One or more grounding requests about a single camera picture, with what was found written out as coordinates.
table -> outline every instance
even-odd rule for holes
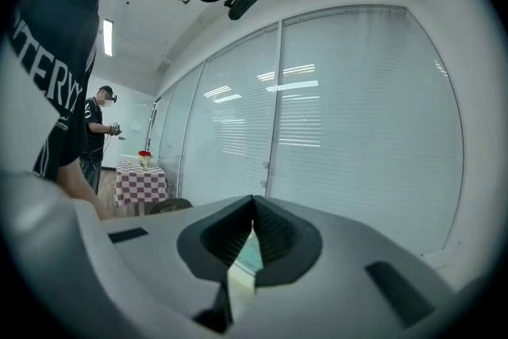
[[[114,204],[123,206],[138,204],[144,215],[146,202],[167,199],[166,173],[155,164],[143,168],[137,156],[120,156],[114,186]]]

ceiling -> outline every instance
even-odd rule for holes
[[[162,75],[181,51],[208,25],[227,13],[223,2],[100,0],[100,17],[114,22],[114,56],[100,58],[121,72]],[[99,49],[102,50],[99,32]]]

wooden floor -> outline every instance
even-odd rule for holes
[[[101,180],[98,185],[98,197],[104,202],[106,212],[111,218],[128,218],[130,216],[138,216],[138,209],[135,205],[127,205],[116,207],[114,205],[114,177],[115,171],[101,172]]]

person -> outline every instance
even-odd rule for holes
[[[0,106],[11,109],[0,117],[0,169],[55,181],[104,219],[79,163],[98,26],[98,0],[19,1],[0,55]]]
[[[102,124],[101,106],[108,106],[114,100],[111,87],[101,87],[94,97],[85,101],[85,122],[87,123],[87,144],[79,157],[85,179],[95,194],[101,178],[102,158],[104,155],[104,135],[116,136],[120,130],[112,125]]]

